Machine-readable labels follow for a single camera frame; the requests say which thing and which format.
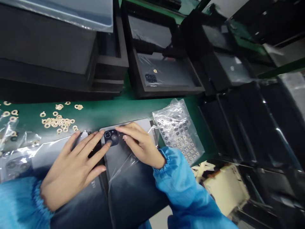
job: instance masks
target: hand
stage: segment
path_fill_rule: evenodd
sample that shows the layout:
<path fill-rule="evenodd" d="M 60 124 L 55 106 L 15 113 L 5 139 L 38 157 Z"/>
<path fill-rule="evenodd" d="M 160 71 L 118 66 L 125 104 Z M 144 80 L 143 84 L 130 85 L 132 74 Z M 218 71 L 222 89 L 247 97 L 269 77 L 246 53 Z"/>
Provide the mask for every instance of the hand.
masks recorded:
<path fill-rule="evenodd" d="M 51 211 L 54 212 L 69 202 L 99 174 L 106 171 L 104 165 L 94 169 L 93 167 L 108 151 L 110 143 L 105 144 L 93 157 L 88 159 L 88 155 L 100 141 L 104 132 L 102 130 L 90 134 L 74 150 L 71 149 L 80 131 L 75 132 L 66 142 L 40 186 L 40 195 L 44 204 Z"/>
<path fill-rule="evenodd" d="M 164 167 L 166 163 L 165 158 L 156 148 L 150 135 L 138 124 L 132 122 L 126 126 L 116 127 L 115 129 L 126 134 L 123 136 L 123 139 L 141 162 L 156 169 Z"/>

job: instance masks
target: blue sleeve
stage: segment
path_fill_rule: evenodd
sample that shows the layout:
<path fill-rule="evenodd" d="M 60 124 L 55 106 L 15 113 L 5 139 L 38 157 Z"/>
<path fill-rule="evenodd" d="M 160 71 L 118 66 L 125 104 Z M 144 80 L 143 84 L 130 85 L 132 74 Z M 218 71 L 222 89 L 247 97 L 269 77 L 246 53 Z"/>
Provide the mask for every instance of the blue sleeve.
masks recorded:
<path fill-rule="evenodd" d="M 210 194 L 196 183 L 184 155 L 164 147 L 160 150 L 166 164 L 154 169 L 157 188 L 166 193 L 173 215 L 168 217 L 168 228 L 232 228 L 237 226 L 224 216 Z"/>
<path fill-rule="evenodd" d="M 0 184 L 0 228 L 50 228 L 53 213 L 40 197 L 40 185 L 34 177 Z"/>

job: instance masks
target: elastic cuff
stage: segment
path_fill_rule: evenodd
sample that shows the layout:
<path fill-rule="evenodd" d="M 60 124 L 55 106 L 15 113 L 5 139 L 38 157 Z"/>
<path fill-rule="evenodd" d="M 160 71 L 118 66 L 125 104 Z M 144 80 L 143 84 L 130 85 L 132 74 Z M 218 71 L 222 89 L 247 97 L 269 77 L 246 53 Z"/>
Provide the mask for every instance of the elastic cuff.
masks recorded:
<path fill-rule="evenodd" d="M 159 149 L 159 152 L 162 153 L 162 155 L 164 156 L 166 163 L 161 169 L 153 168 L 154 173 L 165 173 L 169 170 L 170 167 L 177 166 L 177 164 L 175 163 L 175 161 L 177 160 L 177 156 L 173 153 L 172 150 L 169 150 L 168 147 L 163 147 L 162 149 Z"/>
<path fill-rule="evenodd" d="M 44 204 L 44 200 L 40 196 L 40 186 L 42 181 L 36 181 L 34 184 L 33 189 L 33 199 L 36 204 L 37 210 L 40 212 L 40 214 L 43 215 L 45 220 L 49 221 L 53 215 L 54 212 L 51 212 L 47 206 Z"/>

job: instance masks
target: person's left hand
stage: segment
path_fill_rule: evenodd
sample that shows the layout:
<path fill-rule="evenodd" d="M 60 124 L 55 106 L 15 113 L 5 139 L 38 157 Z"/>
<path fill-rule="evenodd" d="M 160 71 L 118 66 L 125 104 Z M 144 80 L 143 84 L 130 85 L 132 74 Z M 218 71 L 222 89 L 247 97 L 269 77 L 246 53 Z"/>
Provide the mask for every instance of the person's left hand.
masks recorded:
<path fill-rule="evenodd" d="M 101 140 L 104 130 L 90 134 L 73 150 L 72 146 L 80 134 L 75 132 L 66 142 L 58 158 L 52 165 L 40 186 L 40 195 L 44 204 L 56 211 L 69 202 L 99 174 L 106 171 L 104 165 L 93 167 L 102 159 L 111 144 L 105 144 L 101 150 L 88 159 L 88 155 Z"/>

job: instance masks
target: green table surface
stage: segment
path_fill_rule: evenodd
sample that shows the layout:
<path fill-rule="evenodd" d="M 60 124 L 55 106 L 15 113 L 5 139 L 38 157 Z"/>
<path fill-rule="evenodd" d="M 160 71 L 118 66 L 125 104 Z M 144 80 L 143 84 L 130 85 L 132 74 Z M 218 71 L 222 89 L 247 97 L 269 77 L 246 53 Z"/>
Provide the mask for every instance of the green table surface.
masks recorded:
<path fill-rule="evenodd" d="M 175 12 L 141 0 L 130 1 L 173 17 L 176 19 L 177 24 L 180 24 L 184 18 Z M 46 143 L 70 136 L 73 133 L 73 125 L 77 125 L 78 129 L 81 131 L 96 131 L 102 127 L 138 119 L 153 119 L 152 112 L 166 107 L 170 104 L 171 100 L 171 98 L 136 100 L 133 95 L 127 74 L 124 80 L 124 89 L 121 96 L 116 97 L 113 100 L 72 102 L 70 105 L 65 105 L 64 102 L 56 102 L 40 104 L 11 104 L 9 106 L 4 105 L 3 101 L 0 101 L 0 109 L 10 112 L 17 109 L 19 111 L 18 126 L 27 131 L 32 131 L 38 134 L 42 137 L 40 143 Z M 198 98 L 196 96 L 188 96 L 185 97 L 184 100 L 186 102 L 192 121 L 196 127 L 198 136 L 205 149 L 205 153 L 197 161 L 198 163 L 201 163 L 202 161 L 215 156 L 217 154 L 217 150 L 208 131 L 208 128 L 203 120 L 203 116 L 198 108 Z M 55 109 L 56 104 L 63 104 L 64 108 L 58 111 Z M 77 110 L 74 108 L 74 105 L 76 104 L 81 104 L 84 108 L 82 110 Z M 41 118 L 40 113 L 43 111 L 46 113 L 46 117 Z M 52 114 L 54 111 L 57 111 L 60 115 L 62 115 L 63 118 L 75 119 L 75 124 L 70 126 L 67 133 L 62 132 L 58 135 L 56 132 L 58 128 L 44 128 L 41 120 L 54 117 Z M 161 137 L 159 145 L 164 146 L 164 142 Z"/>

